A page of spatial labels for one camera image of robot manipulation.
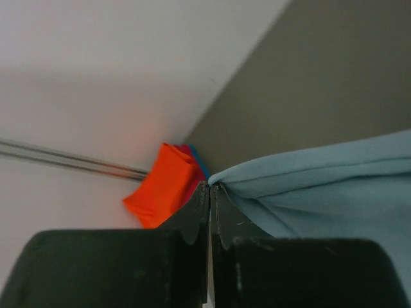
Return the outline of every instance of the gray surface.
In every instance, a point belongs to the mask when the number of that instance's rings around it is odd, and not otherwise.
[[[215,173],[410,120],[411,1],[296,0],[186,142]]]

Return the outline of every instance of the light blue cloth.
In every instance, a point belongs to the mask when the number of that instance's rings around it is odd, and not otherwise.
[[[275,237],[376,241],[411,298],[411,130],[258,158],[216,182]]]

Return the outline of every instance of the teal cloth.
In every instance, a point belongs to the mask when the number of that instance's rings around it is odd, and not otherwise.
[[[376,241],[411,298],[411,130],[258,158],[217,182],[275,237]]]

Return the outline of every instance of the white surface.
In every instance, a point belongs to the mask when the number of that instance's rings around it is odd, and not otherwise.
[[[0,158],[0,291],[32,235],[50,228],[136,228],[121,200],[138,183]]]
[[[149,168],[288,0],[2,0],[0,134]]]

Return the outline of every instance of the orange fabric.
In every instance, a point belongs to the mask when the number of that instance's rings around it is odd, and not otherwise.
[[[151,172],[123,203],[145,228],[155,228],[182,206],[197,168],[193,157],[162,144]]]

